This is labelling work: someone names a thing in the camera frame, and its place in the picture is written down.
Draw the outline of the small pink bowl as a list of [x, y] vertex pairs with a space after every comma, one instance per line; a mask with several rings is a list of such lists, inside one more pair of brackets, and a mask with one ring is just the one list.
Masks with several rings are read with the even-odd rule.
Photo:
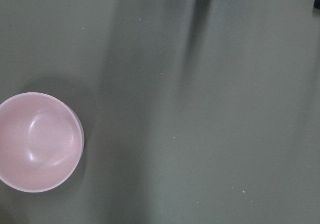
[[1, 181], [31, 193], [54, 189], [66, 181], [85, 144], [83, 126], [74, 111], [38, 92], [14, 95], [0, 107]]

